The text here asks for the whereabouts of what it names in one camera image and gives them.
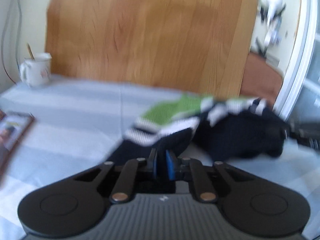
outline ribbed surface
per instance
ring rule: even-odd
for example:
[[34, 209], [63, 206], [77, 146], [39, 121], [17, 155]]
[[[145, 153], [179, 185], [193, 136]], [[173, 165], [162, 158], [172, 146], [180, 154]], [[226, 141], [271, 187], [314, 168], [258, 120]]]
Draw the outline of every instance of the ribbed surface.
[[[25, 240], [40, 240], [27, 236]], [[127, 204], [114, 205], [90, 231], [64, 240], [262, 240], [232, 227], [212, 204], [201, 204], [190, 194], [138, 194]], [[302, 236], [279, 240], [303, 240]]]

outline cable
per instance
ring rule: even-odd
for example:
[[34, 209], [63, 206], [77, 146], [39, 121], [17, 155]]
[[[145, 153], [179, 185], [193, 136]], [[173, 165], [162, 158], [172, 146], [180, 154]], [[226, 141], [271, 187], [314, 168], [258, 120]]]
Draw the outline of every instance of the cable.
[[18, 49], [19, 49], [20, 36], [21, 36], [22, 10], [21, 10], [20, 0], [17, 0], [17, 3], [18, 3], [18, 10], [19, 10], [19, 24], [18, 24], [17, 39], [16, 39], [16, 63], [17, 63], [18, 70], [20, 72], [19, 62], [18, 62]]
[[4, 69], [5, 73], [7, 74], [8, 78], [10, 78], [10, 80], [13, 83], [15, 83], [13, 81], [13, 79], [9, 76], [9, 74], [8, 74], [6, 68], [5, 68], [4, 55], [3, 55], [3, 52], [4, 52], [4, 37], [5, 37], [5, 33], [7, 32], [8, 25], [9, 25], [9, 18], [10, 18], [10, 14], [11, 14], [12, 5], [13, 5], [13, 0], [10, 0], [10, 5], [9, 5], [7, 17], [5, 19], [4, 28], [3, 28], [2, 35], [1, 35], [1, 62], [2, 62], [2, 65], [3, 65], [3, 69]]

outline green fabric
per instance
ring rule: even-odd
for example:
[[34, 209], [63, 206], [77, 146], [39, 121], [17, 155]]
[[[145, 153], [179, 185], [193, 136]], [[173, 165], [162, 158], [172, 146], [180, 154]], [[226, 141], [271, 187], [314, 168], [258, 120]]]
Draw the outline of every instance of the green fabric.
[[157, 125], [165, 125], [171, 122], [172, 117], [179, 113], [197, 114], [201, 111], [201, 102], [208, 96], [188, 96], [184, 94], [178, 101], [164, 101], [148, 110], [143, 116]]

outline white mug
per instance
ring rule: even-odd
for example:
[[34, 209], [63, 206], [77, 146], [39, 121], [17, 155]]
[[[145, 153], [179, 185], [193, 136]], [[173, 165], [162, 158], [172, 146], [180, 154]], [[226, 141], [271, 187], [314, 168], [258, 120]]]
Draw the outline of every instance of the white mug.
[[35, 59], [27, 58], [20, 65], [20, 78], [30, 87], [41, 86], [50, 81], [50, 53], [39, 53]]

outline wooden board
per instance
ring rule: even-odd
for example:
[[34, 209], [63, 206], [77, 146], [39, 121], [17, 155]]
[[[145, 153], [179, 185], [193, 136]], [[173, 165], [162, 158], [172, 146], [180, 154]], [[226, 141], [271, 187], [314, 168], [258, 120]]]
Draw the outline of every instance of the wooden board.
[[239, 95], [258, 0], [51, 0], [52, 72]]

